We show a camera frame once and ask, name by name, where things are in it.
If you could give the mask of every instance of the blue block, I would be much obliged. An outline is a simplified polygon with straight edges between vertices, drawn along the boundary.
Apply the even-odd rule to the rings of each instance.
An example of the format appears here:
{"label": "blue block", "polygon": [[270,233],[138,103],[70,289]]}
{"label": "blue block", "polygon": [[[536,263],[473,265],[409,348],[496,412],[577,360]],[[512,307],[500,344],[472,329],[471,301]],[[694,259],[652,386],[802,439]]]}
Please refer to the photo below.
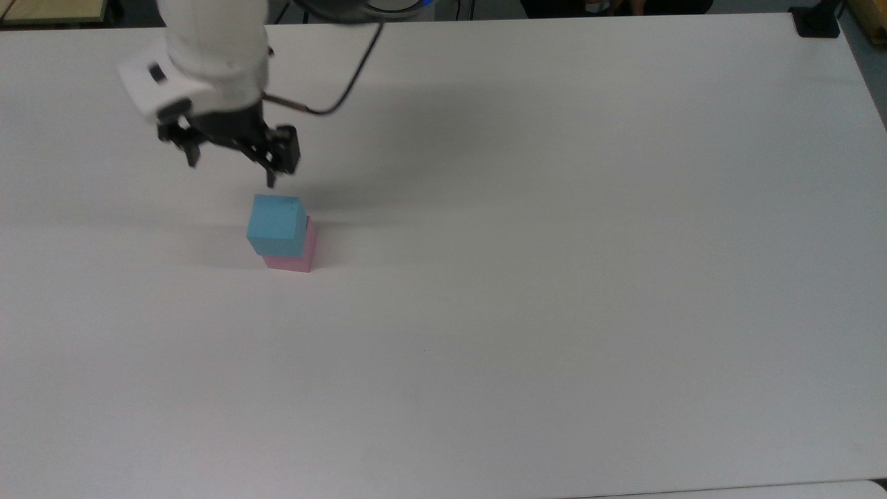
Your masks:
{"label": "blue block", "polygon": [[247,239],[261,257],[301,257],[307,227],[299,198],[256,194]]}

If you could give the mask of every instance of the wire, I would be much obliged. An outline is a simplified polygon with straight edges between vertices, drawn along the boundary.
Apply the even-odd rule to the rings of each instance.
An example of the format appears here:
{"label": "wire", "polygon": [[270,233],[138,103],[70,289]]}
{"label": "wire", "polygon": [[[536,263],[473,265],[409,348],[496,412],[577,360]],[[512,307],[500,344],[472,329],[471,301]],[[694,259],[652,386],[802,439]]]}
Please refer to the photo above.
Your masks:
{"label": "wire", "polygon": [[379,41],[379,36],[382,34],[382,29],[385,28],[385,21],[381,21],[379,26],[376,28],[376,33],[373,35],[373,40],[370,41],[368,47],[366,47],[366,51],[364,52],[364,57],[360,59],[360,64],[357,65],[357,69],[354,71],[354,75],[351,77],[351,81],[348,82],[348,86],[345,87],[345,91],[339,97],[339,100],[336,100],[335,104],[327,109],[313,109],[311,107],[305,106],[301,102],[295,102],[290,99],[284,99],[282,97],[278,97],[276,95],[270,95],[269,93],[262,93],[262,100],[267,100],[268,102],[273,102],[274,104],[278,104],[283,107],[289,107],[290,109],[295,109],[296,111],[301,111],[303,113],[308,113],[309,115],[315,116],[326,116],[335,113],[339,107],[341,107],[342,103],[345,102],[345,99],[351,94],[351,90],[354,89],[354,84],[357,83],[357,79],[360,77],[360,73],[364,70],[364,65],[366,61],[370,59],[370,54],[373,53],[373,48],[376,46],[376,42]]}
{"label": "wire", "polygon": [[283,6],[283,9],[280,11],[278,17],[274,20],[274,24],[280,24],[280,20],[283,19],[283,15],[287,13],[287,9],[289,8],[290,2],[287,0],[287,3]]}

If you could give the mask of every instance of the pink block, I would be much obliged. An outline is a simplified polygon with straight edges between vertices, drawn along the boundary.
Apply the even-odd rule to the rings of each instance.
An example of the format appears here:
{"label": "pink block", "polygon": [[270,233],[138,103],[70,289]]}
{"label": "pink block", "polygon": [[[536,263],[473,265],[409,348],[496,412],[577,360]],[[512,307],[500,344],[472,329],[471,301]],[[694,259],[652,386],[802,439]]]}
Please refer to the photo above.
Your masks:
{"label": "pink block", "polygon": [[314,246],[318,243],[318,233],[314,230],[314,222],[308,217],[308,228],[305,229],[305,250],[300,257],[262,257],[268,268],[291,270],[293,272],[311,272],[311,259],[314,258]]}

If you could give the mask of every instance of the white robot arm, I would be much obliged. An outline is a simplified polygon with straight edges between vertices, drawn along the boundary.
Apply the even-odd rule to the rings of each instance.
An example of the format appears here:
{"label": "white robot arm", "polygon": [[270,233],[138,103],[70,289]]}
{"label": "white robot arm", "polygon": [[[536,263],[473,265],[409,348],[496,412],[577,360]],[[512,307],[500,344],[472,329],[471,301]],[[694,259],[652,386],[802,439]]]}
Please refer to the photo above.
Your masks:
{"label": "white robot arm", "polygon": [[[335,22],[371,20],[364,0],[300,0],[306,10]],[[268,187],[277,173],[295,173],[295,128],[270,129],[262,98],[271,49],[265,33],[267,0],[158,0],[165,36],[118,67],[139,113],[158,137],[185,152],[196,166],[200,144],[239,150],[265,168]],[[190,127],[180,126],[185,120]]]}

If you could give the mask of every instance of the foam block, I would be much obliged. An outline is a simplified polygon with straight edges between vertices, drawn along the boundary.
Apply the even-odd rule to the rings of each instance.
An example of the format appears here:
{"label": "foam block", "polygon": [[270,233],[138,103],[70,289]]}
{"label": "foam block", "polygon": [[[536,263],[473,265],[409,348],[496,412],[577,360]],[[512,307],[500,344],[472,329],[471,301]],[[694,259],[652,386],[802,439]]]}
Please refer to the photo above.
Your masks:
{"label": "foam block", "polygon": [[262,257],[268,268],[289,270],[293,272],[311,272],[311,260],[314,258],[314,247],[318,243],[318,234],[314,223],[308,217],[305,229],[305,251],[301,257]]}
{"label": "foam block", "polygon": [[308,214],[297,197],[256,194],[247,239],[262,257],[301,257]]}

